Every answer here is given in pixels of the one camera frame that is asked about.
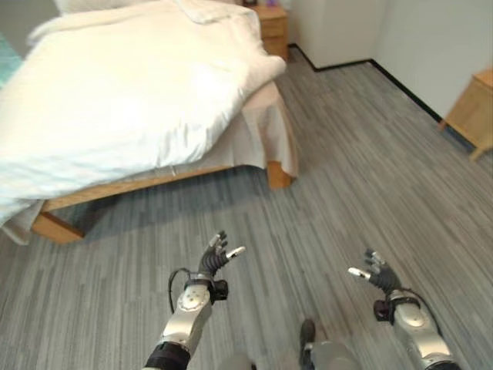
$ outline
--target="black baseboard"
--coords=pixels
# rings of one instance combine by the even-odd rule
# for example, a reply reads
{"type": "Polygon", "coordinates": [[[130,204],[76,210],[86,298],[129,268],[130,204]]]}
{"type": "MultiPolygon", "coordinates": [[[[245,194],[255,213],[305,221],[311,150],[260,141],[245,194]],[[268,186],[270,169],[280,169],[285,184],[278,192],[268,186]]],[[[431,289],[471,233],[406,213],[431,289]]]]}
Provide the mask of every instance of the black baseboard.
{"type": "Polygon", "coordinates": [[[423,100],[419,99],[412,91],[410,91],[404,84],[396,79],[390,72],[388,72],[384,67],[382,67],[375,59],[370,61],[371,65],[378,69],[381,74],[387,77],[396,87],[398,87],[404,94],[409,96],[413,102],[419,105],[421,109],[423,109],[426,113],[428,113],[431,118],[435,121],[440,122],[442,120],[441,116],[436,113],[427,103],[423,100]]]}
{"type": "Polygon", "coordinates": [[[383,74],[387,79],[389,79],[396,87],[398,87],[404,94],[409,96],[409,98],[415,102],[416,104],[419,105],[420,108],[422,108],[426,113],[428,113],[431,118],[433,118],[435,121],[440,122],[442,120],[441,116],[436,113],[428,104],[426,104],[423,100],[419,99],[412,91],[410,91],[402,82],[400,82],[398,79],[396,79],[390,72],[388,72],[384,67],[382,67],[380,64],[375,59],[363,59],[363,60],[357,60],[355,62],[349,62],[349,63],[343,63],[343,64],[337,64],[335,66],[326,66],[322,68],[317,68],[310,60],[310,58],[307,57],[307,55],[303,52],[303,50],[297,45],[297,44],[289,44],[288,45],[290,48],[296,48],[300,50],[300,53],[303,55],[303,57],[307,60],[308,64],[310,64],[311,68],[315,72],[323,72],[327,71],[330,69],[336,69],[336,68],[343,68],[343,67],[349,67],[349,66],[355,66],[358,64],[362,63],[371,63],[373,67],[378,69],[378,71],[383,74]]]}
{"type": "Polygon", "coordinates": [[[287,45],[290,48],[296,48],[300,51],[300,53],[303,55],[303,57],[307,60],[308,64],[310,64],[310,67],[314,72],[323,72],[323,71],[328,71],[330,69],[337,69],[337,68],[343,68],[343,67],[350,67],[350,66],[356,66],[358,64],[363,64],[367,62],[371,62],[371,59],[362,59],[362,60],[355,60],[353,62],[348,62],[348,63],[342,63],[342,64],[334,64],[332,66],[325,66],[325,67],[316,67],[310,60],[310,58],[307,57],[307,55],[304,53],[304,51],[297,45],[297,44],[288,44],[287,45]]]}

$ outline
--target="black cable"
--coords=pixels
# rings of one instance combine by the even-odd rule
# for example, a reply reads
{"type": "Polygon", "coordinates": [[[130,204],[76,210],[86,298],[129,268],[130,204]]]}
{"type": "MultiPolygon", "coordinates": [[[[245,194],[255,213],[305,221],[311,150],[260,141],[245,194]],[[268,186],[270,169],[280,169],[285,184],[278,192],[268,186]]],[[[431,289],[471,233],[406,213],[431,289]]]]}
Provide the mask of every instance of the black cable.
{"type": "Polygon", "coordinates": [[[412,289],[410,288],[399,288],[400,291],[408,291],[409,293],[412,293],[414,294],[416,297],[419,298],[420,301],[423,302],[424,306],[426,307],[426,309],[428,310],[428,312],[430,313],[431,315],[431,318],[433,318],[433,321],[435,323],[435,325],[437,325],[437,332],[438,332],[438,335],[440,335],[441,337],[443,337],[443,334],[441,333],[441,328],[440,328],[440,325],[438,324],[438,321],[437,321],[437,317],[436,315],[434,314],[433,310],[430,308],[430,305],[426,302],[426,300],[420,296],[418,293],[416,293],[415,291],[413,291],[412,289]]]}
{"type": "Polygon", "coordinates": [[[171,287],[173,286],[173,280],[175,280],[176,275],[181,271],[186,272],[189,279],[190,279],[190,274],[192,274],[188,268],[182,267],[182,268],[179,268],[179,269],[173,271],[169,275],[169,278],[168,278],[168,302],[169,302],[169,308],[171,308],[172,314],[175,313],[175,308],[173,307],[173,297],[171,296],[171,293],[172,293],[171,287]]]}

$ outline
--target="bed leg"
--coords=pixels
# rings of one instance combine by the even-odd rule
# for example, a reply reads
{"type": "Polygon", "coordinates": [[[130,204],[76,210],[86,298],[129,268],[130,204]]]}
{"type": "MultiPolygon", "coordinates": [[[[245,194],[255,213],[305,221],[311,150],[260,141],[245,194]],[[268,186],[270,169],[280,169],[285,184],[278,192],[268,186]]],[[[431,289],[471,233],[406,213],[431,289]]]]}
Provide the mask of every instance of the bed leg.
{"type": "Polygon", "coordinates": [[[31,230],[58,244],[80,241],[84,238],[83,232],[48,212],[41,212],[38,215],[31,230]]]}
{"type": "Polygon", "coordinates": [[[282,189],[291,185],[291,176],[283,171],[279,162],[269,161],[267,163],[267,177],[271,190],[282,189]]]}

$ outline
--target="wooden bed frame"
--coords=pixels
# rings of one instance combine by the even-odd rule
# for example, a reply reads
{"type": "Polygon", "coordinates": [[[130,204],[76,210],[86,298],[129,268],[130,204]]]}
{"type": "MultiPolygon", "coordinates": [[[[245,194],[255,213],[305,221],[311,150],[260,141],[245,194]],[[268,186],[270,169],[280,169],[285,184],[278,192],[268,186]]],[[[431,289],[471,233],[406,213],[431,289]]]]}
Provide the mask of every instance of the wooden bed frame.
{"type": "MultiPolygon", "coordinates": [[[[153,187],[162,183],[170,183],[172,181],[195,177],[206,173],[222,171],[228,168],[231,167],[218,166],[189,173],[181,173],[176,176],[167,175],[147,180],[107,183],[105,185],[80,190],[64,197],[53,198],[44,203],[41,213],[32,225],[32,231],[59,244],[79,241],[84,238],[83,232],[67,224],[65,221],[53,216],[49,212],[52,210],[58,210],[59,208],[72,206],[74,204],[89,202],[90,200],[101,199],[121,193],[128,193],[129,191],[153,187]]],[[[283,171],[280,163],[274,161],[270,161],[267,164],[267,177],[269,180],[269,187],[272,190],[288,187],[292,180],[291,176],[283,171]]]]}

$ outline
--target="wooden cabinet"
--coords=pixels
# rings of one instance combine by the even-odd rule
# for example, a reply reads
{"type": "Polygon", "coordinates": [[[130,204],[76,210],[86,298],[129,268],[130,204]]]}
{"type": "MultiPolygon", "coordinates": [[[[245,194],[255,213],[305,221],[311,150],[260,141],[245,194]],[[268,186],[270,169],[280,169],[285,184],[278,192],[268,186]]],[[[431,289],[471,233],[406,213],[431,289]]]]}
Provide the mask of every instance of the wooden cabinet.
{"type": "Polygon", "coordinates": [[[257,5],[252,9],[259,15],[263,48],[287,60],[287,13],[279,5],[257,5]]]}
{"type": "Polygon", "coordinates": [[[440,127],[447,125],[476,146],[471,160],[493,148],[493,69],[473,76],[440,127]]]}

